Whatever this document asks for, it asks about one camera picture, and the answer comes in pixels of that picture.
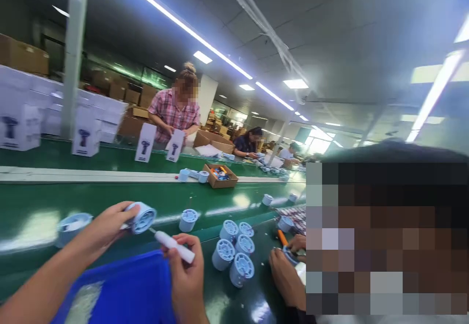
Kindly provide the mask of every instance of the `dark shirt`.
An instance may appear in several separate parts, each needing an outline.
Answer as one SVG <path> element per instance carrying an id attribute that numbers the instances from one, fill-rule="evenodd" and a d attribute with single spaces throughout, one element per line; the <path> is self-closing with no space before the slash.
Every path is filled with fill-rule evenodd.
<path id="1" fill-rule="evenodd" d="M 233 141 L 234 147 L 238 151 L 245 153 L 255 153 L 257 151 L 257 145 L 255 142 L 249 142 L 249 139 L 245 135 L 239 136 Z"/>

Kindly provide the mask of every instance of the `led light strip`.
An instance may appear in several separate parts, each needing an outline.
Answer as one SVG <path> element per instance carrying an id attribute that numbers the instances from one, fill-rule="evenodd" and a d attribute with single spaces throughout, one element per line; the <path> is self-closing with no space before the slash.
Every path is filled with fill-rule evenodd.
<path id="1" fill-rule="evenodd" d="M 226 61 L 228 64 L 230 64 L 232 67 L 234 67 L 237 71 L 242 73 L 244 76 L 246 76 L 248 79 L 252 80 L 253 77 L 248 74 L 246 71 L 241 69 L 238 65 L 233 63 L 230 59 L 228 59 L 226 56 L 224 56 L 222 53 L 220 53 L 218 50 L 216 50 L 213 46 L 208 44 L 202 37 L 200 37 L 197 33 L 192 31 L 189 27 L 187 27 L 185 24 L 183 24 L 178 18 L 176 18 L 173 14 L 171 14 L 168 10 L 166 10 L 164 7 L 162 7 L 160 4 L 155 2 L 154 0 L 146 0 L 148 1 L 151 5 L 153 5 L 155 8 L 157 8 L 159 11 L 161 11 L 166 17 L 168 17 L 171 21 L 173 21 L 176 25 L 181 27 L 184 31 L 189 33 L 191 36 L 193 36 L 195 39 L 197 39 L 199 42 L 201 42 L 204 46 L 206 46 L 208 49 L 210 49 L 213 53 L 218 55 L 220 58 L 222 58 L 224 61 Z"/>

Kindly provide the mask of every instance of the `finger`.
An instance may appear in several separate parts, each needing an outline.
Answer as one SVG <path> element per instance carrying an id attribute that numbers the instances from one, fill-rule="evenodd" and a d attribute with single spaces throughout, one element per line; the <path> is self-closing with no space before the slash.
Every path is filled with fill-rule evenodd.
<path id="1" fill-rule="evenodd" d="M 171 277 L 173 282 L 175 279 L 183 279 L 185 273 L 184 268 L 182 267 L 182 260 L 177 249 L 171 248 L 168 251 L 168 258 L 170 259 Z"/>

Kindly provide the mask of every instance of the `open cardboard box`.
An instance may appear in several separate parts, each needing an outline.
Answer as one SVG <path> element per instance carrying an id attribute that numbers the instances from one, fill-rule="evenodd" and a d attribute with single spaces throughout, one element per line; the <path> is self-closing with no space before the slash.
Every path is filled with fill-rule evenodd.
<path id="1" fill-rule="evenodd" d="M 223 167 L 230 177 L 229 180 L 217 180 L 216 176 L 213 174 L 212 169 Z M 234 187 L 238 183 L 238 177 L 233 173 L 230 168 L 223 164 L 205 164 L 204 171 L 209 173 L 209 184 L 212 188 L 227 188 Z"/>
<path id="2" fill-rule="evenodd" d="M 208 144 L 211 144 L 215 148 L 227 154 L 233 153 L 233 149 L 235 149 L 235 145 L 226 138 L 223 138 L 215 133 L 199 129 L 197 131 L 197 135 L 195 136 L 193 147 L 195 148 L 200 146 L 206 146 Z"/>

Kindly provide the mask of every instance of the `small cardboard box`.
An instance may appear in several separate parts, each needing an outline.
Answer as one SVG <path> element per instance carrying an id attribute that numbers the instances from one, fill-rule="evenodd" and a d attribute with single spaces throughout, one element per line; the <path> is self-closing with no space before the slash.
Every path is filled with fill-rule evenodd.
<path id="1" fill-rule="evenodd" d="M 230 177 L 229 180 L 217 180 L 216 176 L 213 174 L 212 169 L 223 167 L 228 173 Z M 212 188 L 227 188 L 227 187 L 234 187 L 238 183 L 238 177 L 235 175 L 234 172 L 230 170 L 226 165 L 222 164 L 205 164 L 204 171 L 209 173 L 209 184 Z"/>
<path id="2" fill-rule="evenodd" d="M 138 100 L 140 99 L 140 93 L 135 92 L 134 90 L 128 89 L 126 90 L 126 102 L 133 103 L 138 105 Z"/>
<path id="3" fill-rule="evenodd" d="M 193 147 L 195 148 L 200 146 L 206 146 L 208 144 L 211 144 L 215 148 L 227 154 L 233 153 L 233 149 L 235 148 L 235 145 L 233 143 L 231 143 L 226 138 L 217 135 L 216 133 L 198 130 L 197 135 L 194 139 Z"/>

